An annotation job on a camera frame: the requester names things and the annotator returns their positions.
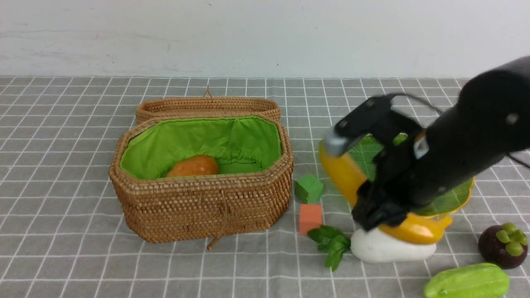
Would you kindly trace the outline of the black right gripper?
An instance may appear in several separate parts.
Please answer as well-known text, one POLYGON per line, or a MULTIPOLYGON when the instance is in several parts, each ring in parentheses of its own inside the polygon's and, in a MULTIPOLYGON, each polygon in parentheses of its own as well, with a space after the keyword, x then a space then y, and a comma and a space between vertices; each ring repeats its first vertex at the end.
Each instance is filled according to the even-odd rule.
POLYGON ((418 161, 412 141, 391 141, 356 145, 354 156, 361 155, 370 170, 369 178, 357 190, 352 216, 365 231, 381 225, 398 227, 412 211, 426 207, 418 161))

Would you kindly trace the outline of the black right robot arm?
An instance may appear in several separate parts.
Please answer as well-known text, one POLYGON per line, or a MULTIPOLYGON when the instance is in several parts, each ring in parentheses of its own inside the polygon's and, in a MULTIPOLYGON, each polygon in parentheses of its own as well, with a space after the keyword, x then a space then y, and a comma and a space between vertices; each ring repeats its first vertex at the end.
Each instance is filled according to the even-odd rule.
POLYGON ((470 79, 457 103, 423 128, 392 109, 396 93, 374 96, 348 115, 355 137, 371 134, 383 150, 375 179, 358 190, 352 217, 369 231, 400 225, 509 154, 529 147, 529 57, 470 79))

